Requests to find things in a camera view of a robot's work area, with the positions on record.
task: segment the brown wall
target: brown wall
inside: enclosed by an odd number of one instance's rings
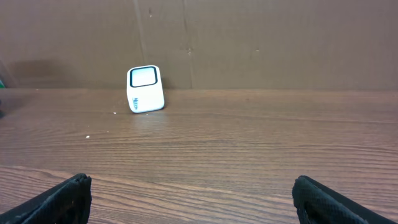
[[[0,59],[26,88],[398,89],[398,1],[0,1]]]

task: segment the wooden tabletop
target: wooden tabletop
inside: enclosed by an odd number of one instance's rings
[[[90,223],[298,223],[300,175],[398,222],[398,92],[0,90],[0,213],[83,172]]]

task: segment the device screen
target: device screen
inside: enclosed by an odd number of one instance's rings
[[[137,68],[131,71],[131,86],[153,85],[157,82],[155,67]]]

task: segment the white device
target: white device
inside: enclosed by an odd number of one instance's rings
[[[162,80],[157,66],[136,67],[127,72],[127,99],[134,113],[160,110],[164,107]]]

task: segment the wooden table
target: wooden table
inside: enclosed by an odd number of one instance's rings
[[[0,212],[73,174],[90,223],[298,223],[308,175],[398,222],[398,92],[0,90]]]

